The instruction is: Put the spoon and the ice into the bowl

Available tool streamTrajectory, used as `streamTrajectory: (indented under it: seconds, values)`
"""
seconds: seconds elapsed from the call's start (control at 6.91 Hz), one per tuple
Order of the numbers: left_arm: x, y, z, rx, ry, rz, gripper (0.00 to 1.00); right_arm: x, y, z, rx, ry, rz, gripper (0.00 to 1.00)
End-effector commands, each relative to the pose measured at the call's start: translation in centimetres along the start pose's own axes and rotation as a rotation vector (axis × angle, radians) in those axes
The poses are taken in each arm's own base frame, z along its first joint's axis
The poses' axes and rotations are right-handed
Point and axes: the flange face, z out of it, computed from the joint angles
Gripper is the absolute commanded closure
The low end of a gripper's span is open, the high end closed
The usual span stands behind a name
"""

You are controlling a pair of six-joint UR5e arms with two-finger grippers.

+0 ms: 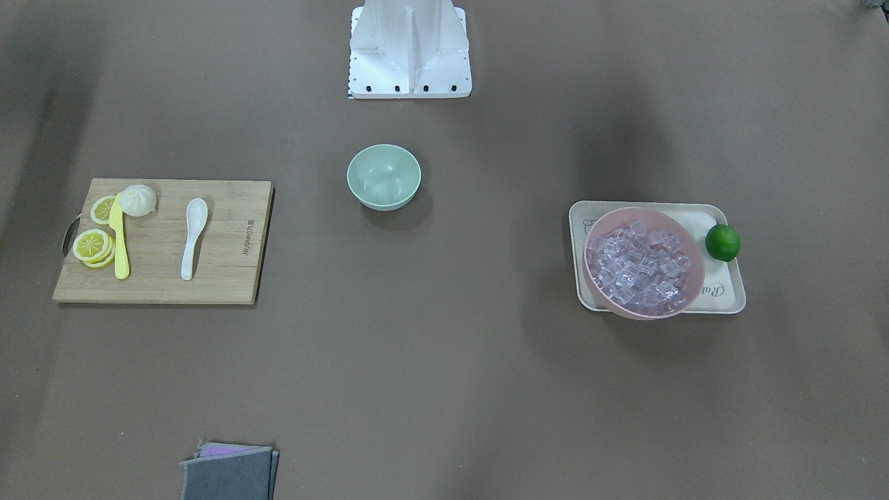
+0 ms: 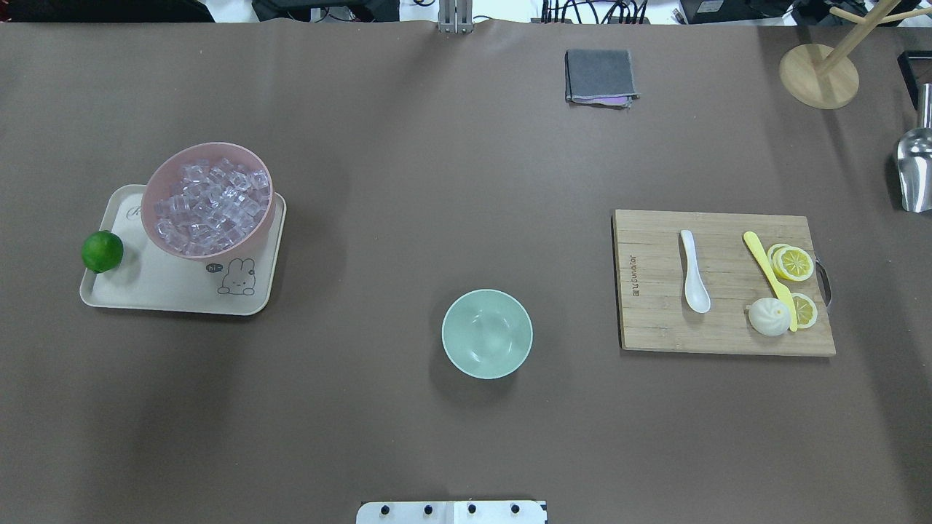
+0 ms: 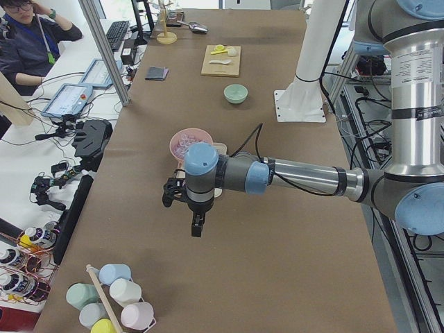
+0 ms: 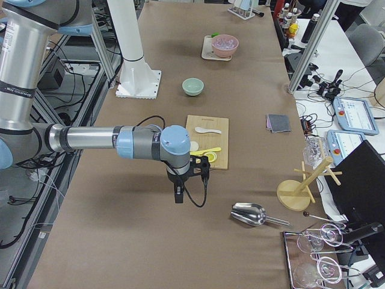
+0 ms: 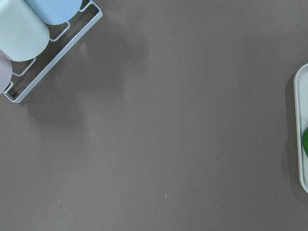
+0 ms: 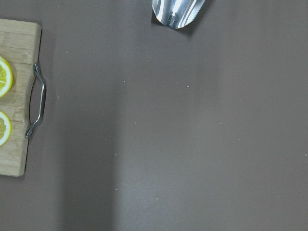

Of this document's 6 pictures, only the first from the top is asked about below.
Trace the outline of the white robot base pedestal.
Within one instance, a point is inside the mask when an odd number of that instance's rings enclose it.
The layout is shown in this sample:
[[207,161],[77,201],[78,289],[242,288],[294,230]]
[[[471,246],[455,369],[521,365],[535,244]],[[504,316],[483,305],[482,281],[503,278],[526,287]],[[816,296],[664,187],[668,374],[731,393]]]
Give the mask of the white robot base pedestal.
[[453,2],[366,1],[350,20],[350,99],[472,94],[467,16]]

